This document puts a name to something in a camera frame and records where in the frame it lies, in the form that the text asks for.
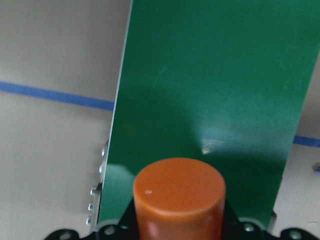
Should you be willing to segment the green conveyor belt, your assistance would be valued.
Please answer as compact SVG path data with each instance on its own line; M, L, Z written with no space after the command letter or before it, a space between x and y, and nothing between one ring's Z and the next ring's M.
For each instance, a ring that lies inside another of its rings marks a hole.
M145 166L185 157L267 227L319 50L317 0L133 1L98 220L122 217Z

